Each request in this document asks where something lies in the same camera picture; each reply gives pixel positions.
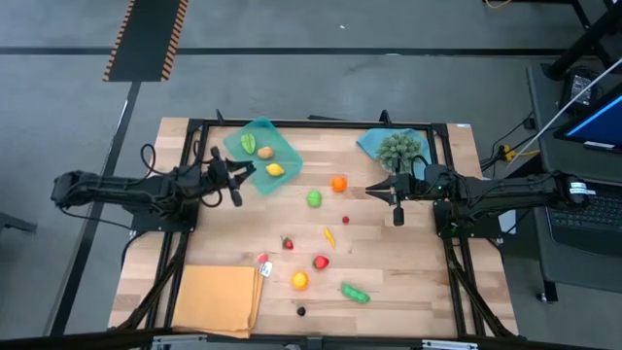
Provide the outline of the monitor with blue screen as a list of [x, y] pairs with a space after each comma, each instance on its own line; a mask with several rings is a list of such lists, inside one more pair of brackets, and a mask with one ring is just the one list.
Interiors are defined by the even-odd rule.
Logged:
[[554, 137], [581, 143], [586, 149], [622, 154], [622, 82], [580, 118], [564, 123]]

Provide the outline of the folded orange cloth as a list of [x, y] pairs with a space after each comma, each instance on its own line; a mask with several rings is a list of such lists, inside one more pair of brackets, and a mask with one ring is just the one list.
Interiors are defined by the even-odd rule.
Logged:
[[252, 266], [186, 265], [171, 325], [248, 338], [259, 314], [263, 277]]

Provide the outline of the green toy pea pod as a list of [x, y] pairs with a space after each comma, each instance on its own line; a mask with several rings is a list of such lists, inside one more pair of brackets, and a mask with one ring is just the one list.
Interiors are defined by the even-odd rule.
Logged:
[[344, 297], [357, 303], [366, 304], [370, 302], [370, 296], [367, 293], [347, 283], [341, 284], [341, 293]]

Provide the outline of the black floor mat striped edges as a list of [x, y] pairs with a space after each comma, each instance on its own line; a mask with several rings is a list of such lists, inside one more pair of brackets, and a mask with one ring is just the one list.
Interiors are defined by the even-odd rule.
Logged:
[[188, 6], [189, 0], [130, 0], [103, 81], [168, 81]]

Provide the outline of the black power adapter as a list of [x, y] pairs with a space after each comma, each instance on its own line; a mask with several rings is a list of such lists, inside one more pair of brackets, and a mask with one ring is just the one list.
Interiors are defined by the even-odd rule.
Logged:
[[587, 112], [596, 103], [602, 88], [594, 84], [585, 92], [581, 93], [581, 91], [597, 78], [597, 72], [587, 66], [571, 68], [564, 79], [560, 107], [568, 105], [566, 113], [569, 114]]

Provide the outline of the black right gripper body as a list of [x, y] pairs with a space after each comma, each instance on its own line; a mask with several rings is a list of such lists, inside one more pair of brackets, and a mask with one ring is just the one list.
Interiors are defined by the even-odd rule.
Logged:
[[393, 175], [392, 194], [395, 208], [393, 209], [393, 224], [395, 227], [404, 225], [404, 209], [402, 202], [420, 200], [426, 195], [430, 184], [416, 178], [411, 172], [398, 172]]

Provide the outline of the white rod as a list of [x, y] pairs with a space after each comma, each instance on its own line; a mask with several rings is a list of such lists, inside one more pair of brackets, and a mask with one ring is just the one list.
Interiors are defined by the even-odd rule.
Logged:
[[[564, 123], [576, 117], [580, 118], [586, 112], [569, 114], [566, 113], [568, 105], [560, 107], [564, 79], [568, 72], [562, 80], [554, 81], [543, 73], [543, 69], [546, 67], [548, 67], [546, 64], [533, 64], [527, 69], [536, 134], [514, 150], [516, 156], [521, 157], [533, 154], [540, 159], [545, 167], [551, 169], [569, 168], [573, 165], [577, 165], [581, 169], [591, 169], [593, 160], [603, 158], [610, 161], [610, 156], [596, 155], [596, 153], [585, 149], [579, 143], [554, 137], [554, 132], [559, 130]], [[596, 103], [612, 88], [615, 88], [622, 82], [622, 75], [616, 75], [612, 68], [602, 73], [597, 72], [597, 74], [598, 78], [581, 91], [583, 93], [592, 85], [598, 84], [602, 88], [602, 92]]]

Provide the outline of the teal cloth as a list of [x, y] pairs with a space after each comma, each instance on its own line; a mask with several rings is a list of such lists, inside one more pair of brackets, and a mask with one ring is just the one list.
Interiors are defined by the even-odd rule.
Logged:
[[427, 138], [421, 131], [417, 131], [412, 128], [372, 128], [368, 130], [357, 141], [357, 145], [373, 160], [377, 161], [376, 150], [379, 147], [381, 141], [392, 134], [405, 132], [406, 134], [413, 136], [416, 140], [421, 142], [421, 154], [415, 158], [413, 171], [411, 172], [416, 178], [423, 179], [424, 172], [427, 165], [432, 164], [432, 153], [430, 144]]

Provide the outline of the black aluminium rig frame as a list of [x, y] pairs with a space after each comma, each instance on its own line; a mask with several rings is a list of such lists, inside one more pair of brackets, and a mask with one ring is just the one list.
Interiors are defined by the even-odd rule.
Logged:
[[[184, 270], [188, 264], [257, 266], [258, 255], [266, 253], [273, 268], [263, 279], [255, 335], [453, 338], [456, 306], [463, 309], [468, 332], [490, 333], [472, 312], [467, 294], [451, 291], [432, 204], [406, 202], [405, 223], [395, 227], [392, 208], [365, 193], [386, 176], [357, 145], [366, 123], [301, 120], [276, 126], [301, 155], [300, 172], [266, 195], [244, 183], [240, 207], [228, 196], [218, 206], [218, 198], [209, 197], [190, 234]], [[344, 192], [331, 188], [335, 176], [347, 179]], [[312, 190], [322, 194], [319, 208], [307, 204]], [[344, 216], [349, 224], [342, 223]], [[284, 237], [293, 242], [292, 250], [283, 248]], [[315, 269], [316, 256], [327, 257], [329, 265]], [[309, 277], [302, 291], [291, 283], [299, 271]], [[367, 293], [370, 302], [344, 297], [342, 283]], [[297, 315], [299, 307], [306, 309], [304, 316]]]

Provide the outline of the black desk leg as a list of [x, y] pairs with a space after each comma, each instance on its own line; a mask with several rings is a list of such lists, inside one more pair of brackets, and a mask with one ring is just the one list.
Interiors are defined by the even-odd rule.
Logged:
[[553, 64], [543, 69], [545, 76], [551, 80], [563, 78], [574, 63], [594, 49], [604, 35], [620, 21], [622, 21], [622, 0], [617, 0]]

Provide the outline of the teal plastic tupperware container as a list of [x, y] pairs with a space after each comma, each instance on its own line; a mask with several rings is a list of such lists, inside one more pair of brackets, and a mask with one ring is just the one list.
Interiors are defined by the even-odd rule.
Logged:
[[[241, 135], [245, 133], [255, 135], [257, 148], [253, 155], [247, 154], [240, 144]], [[302, 168], [302, 157], [266, 117], [257, 118], [241, 129], [229, 133], [224, 139], [224, 145], [235, 160], [251, 160], [254, 163], [257, 171], [250, 177], [250, 181], [261, 194], [272, 193], [279, 186], [285, 185]], [[270, 159], [258, 157], [257, 151], [262, 147], [271, 147], [274, 156]], [[285, 173], [279, 177], [271, 177], [265, 169], [270, 163], [280, 164]]]

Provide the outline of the black laptop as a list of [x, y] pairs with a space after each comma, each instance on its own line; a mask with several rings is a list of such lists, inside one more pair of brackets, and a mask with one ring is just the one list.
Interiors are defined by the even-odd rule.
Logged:
[[590, 254], [622, 258], [622, 186], [588, 182], [571, 192], [585, 195], [587, 203], [547, 209], [552, 240]]

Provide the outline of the green plant in white pot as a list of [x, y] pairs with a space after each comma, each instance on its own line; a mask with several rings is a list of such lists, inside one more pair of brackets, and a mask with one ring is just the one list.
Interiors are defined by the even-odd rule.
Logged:
[[421, 142], [405, 132], [385, 137], [376, 150], [380, 165], [392, 173], [412, 172], [420, 154]]

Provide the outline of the grey furniture foot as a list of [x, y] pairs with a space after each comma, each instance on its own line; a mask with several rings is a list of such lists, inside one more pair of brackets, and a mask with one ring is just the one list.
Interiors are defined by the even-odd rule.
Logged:
[[14, 228], [26, 233], [35, 233], [37, 226], [33, 223], [0, 212], [0, 232], [5, 228]]

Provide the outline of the dark grey side table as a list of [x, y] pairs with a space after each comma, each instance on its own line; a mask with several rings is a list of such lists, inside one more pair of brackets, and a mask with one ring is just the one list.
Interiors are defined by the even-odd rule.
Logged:
[[[596, 155], [610, 156], [593, 160], [591, 169], [577, 165], [569, 168], [545, 167], [539, 158], [531, 157], [513, 171], [518, 174], [543, 174], [554, 170], [568, 172], [585, 183], [622, 186], [622, 154], [589, 150]], [[537, 207], [527, 219], [534, 222], [539, 265], [542, 278], [548, 283], [574, 285], [588, 289], [622, 294], [622, 258], [600, 256], [555, 243], [550, 237], [547, 207]]]

